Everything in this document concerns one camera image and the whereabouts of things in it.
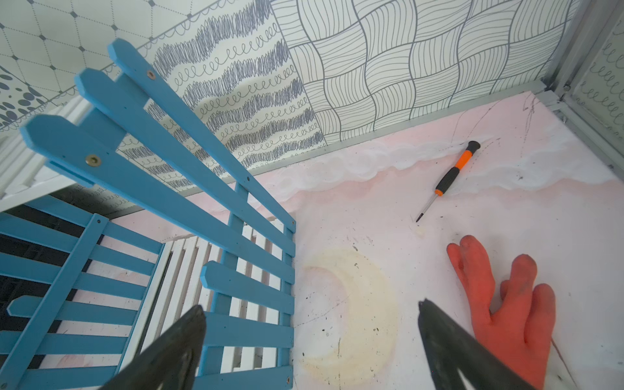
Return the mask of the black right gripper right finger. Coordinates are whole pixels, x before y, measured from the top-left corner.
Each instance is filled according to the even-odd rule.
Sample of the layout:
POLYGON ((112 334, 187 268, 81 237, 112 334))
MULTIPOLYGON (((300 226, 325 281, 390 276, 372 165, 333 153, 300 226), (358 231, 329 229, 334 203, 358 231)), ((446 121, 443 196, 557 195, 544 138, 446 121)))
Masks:
POLYGON ((435 388, 531 388, 434 302, 419 302, 418 325, 435 388))

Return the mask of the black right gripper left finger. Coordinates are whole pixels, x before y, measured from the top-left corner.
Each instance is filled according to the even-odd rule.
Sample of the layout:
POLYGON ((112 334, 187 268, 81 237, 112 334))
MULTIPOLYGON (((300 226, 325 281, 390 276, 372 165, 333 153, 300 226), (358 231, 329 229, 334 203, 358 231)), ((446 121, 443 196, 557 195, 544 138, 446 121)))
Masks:
POLYGON ((191 389, 206 335, 206 315, 193 306, 104 389, 191 389))

